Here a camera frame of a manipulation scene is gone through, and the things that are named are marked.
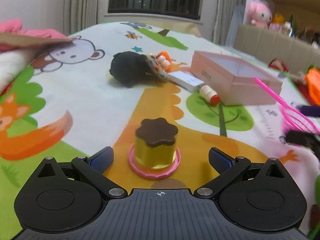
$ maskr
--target orange bag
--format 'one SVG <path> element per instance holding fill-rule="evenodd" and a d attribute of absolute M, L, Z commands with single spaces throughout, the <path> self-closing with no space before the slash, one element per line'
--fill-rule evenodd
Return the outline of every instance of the orange bag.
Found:
<path fill-rule="evenodd" d="M 311 68 L 305 79 L 308 83 L 310 97 L 316 105 L 320 106 L 320 71 L 316 68 Z"/>

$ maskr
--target red cap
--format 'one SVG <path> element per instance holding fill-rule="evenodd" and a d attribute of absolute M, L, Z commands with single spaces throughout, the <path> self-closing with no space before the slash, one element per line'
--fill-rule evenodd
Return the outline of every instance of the red cap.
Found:
<path fill-rule="evenodd" d="M 210 104 L 215 106 L 220 103 L 220 97 L 218 95 L 213 96 L 210 98 Z"/>

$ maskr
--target beige upholstered headboard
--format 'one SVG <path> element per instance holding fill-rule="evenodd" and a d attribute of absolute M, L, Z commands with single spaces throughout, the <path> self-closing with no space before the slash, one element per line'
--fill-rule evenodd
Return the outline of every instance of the beige upholstered headboard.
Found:
<path fill-rule="evenodd" d="M 311 64 L 320 66 L 320 49 L 277 32 L 240 25 L 234 48 L 269 64 L 281 59 L 293 74 L 305 72 Z"/>

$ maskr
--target black plush toy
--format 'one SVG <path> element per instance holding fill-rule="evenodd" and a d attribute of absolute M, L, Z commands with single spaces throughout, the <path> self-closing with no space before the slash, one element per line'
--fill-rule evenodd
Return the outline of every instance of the black plush toy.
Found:
<path fill-rule="evenodd" d="M 168 79 L 167 73 L 153 56 L 132 51 L 120 52 L 113 56 L 110 74 L 126 87 L 132 87 L 144 80 Z"/>

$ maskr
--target brown flower-shaped top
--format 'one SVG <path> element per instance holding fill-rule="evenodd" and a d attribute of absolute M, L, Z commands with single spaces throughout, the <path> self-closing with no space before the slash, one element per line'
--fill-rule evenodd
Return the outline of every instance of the brown flower-shaped top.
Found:
<path fill-rule="evenodd" d="M 174 145 L 174 136 L 177 133 L 178 128 L 164 118 L 144 119 L 136 130 L 136 136 L 144 140 L 149 147 Z"/>

